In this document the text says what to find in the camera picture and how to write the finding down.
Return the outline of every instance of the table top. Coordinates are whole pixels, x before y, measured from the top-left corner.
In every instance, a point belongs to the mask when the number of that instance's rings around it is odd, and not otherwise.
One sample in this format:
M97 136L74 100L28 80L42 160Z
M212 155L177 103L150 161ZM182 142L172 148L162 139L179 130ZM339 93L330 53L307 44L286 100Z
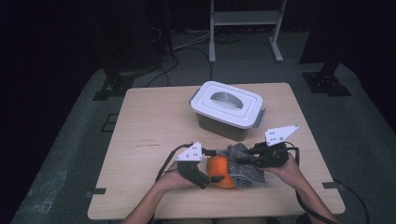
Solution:
M253 147L255 143L264 142L266 129L298 124L300 128L287 141L300 149L303 174L333 213L343 213L345 206L338 190L325 189L322 185L332 182L332 177L290 85L233 86L259 94L266 109L262 125L249 130L243 144ZM233 140L199 127L189 104L199 88L127 91L96 185L97 189L106 189L106 193L92 196L89 218L125 218L152 186L164 161L176 147L198 141L210 149L235 144ZM206 160L203 158L198 165L204 173ZM265 173L265 179L267 183L248 189L221 189L209 185L206 189L196 187L169 191L158 205L155 217L276 217L304 212L290 186L270 173Z

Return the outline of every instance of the white triangular bracket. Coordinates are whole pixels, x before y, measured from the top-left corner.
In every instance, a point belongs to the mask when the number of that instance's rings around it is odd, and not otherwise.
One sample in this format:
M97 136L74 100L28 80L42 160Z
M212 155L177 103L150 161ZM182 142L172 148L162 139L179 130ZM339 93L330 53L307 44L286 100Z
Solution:
M176 161L201 161L202 146L200 142L194 143L192 146L184 150L176 157Z
M286 140L286 138L288 138L298 128L299 128L299 126L296 124L296 125L291 125L291 126L287 126L287 127L266 130L265 131L265 141L267 142L267 146L270 147L275 144L284 142Z

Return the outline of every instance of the gray floor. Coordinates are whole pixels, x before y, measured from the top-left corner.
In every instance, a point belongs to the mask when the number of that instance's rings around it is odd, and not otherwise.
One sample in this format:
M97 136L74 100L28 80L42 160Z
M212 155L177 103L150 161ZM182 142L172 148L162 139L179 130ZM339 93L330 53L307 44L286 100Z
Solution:
M270 34L245 35L230 45L217 45L217 61L212 64L213 80L226 84L287 82L291 85L304 116L318 143L332 176L354 189L370 212L371 223L394 223L396 220L396 136L382 118L357 77L343 65L336 71L340 82L352 96L329 97L313 94L302 72L318 71L322 64L298 64L308 33L281 33L279 48L283 63L275 61L268 44ZM198 35L174 34L178 46ZM194 46L208 52L207 42ZM202 85L210 79L210 65L205 55L195 49L176 53L178 65L168 73L172 86ZM163 69L175 62L166 58ZM162 71L135 80L134 88L143 88ZM122 97L93 101L106 79L102 70L78 97L75 106L43 164L35 183L13 223L107 223L87 217L111 133L101 129L107 115L119 113ZM166 86L159 77L150 87ZM364 223L360 202L348 190L341 191L346 211L344 223ZM281 223L294 223L295 217L279 217Z

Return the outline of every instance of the forearm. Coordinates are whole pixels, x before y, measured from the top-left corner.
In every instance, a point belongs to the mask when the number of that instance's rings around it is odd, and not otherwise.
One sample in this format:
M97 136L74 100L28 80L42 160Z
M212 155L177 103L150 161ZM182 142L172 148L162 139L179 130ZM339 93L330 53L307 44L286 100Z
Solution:
M296 191L300 194L304 204L312 211L318 213L319 215L326 217L327 219L340 223L338 218L329 210L326 204L320 199L318 194L312 188L312 186L308 183L308 181L303 180L302 183L299 184L298 187L295 188ZM311 222L313 224L323 223L315 217L309 215Z
M122 221L122 224L147 224L154 215L155 209L160 203L165 192L166 189L162 188L158 184L154 184L134 211L132 211L128 217Z

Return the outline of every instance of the dark background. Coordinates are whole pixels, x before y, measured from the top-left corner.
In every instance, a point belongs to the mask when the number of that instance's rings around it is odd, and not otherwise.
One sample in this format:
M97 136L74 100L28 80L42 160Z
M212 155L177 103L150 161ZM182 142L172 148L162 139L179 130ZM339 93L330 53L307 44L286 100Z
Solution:
M163 28L162 10L146 1L148 27L120 23L111 1L27 1L0 3L0 162L1 217L9 222L91 75L105 59L128 65L152 65L161 53L135 41ZM142 1L113 1L136 10ZM171 29L208 29L209 1L170 0ZM277 8L278 1L244 1L235 10ZM217 1L225 8L228 1ZM289 0L284 32L312 28L302 63L320 63L341 46L340 60L395 130L396 9L391 1ZM127 41L122 32L130 30Z

